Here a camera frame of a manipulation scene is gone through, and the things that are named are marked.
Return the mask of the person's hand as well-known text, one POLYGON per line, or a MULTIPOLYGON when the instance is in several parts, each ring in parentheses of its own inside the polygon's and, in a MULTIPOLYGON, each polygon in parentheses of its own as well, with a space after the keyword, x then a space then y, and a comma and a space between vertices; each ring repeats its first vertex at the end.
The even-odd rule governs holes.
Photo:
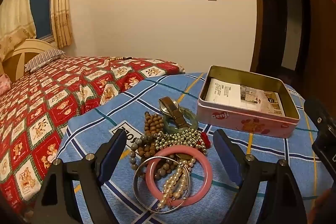
POLYGON ((328 189, 316 200, 307 215, 307 223, 335 223, 335 189, 328 189))

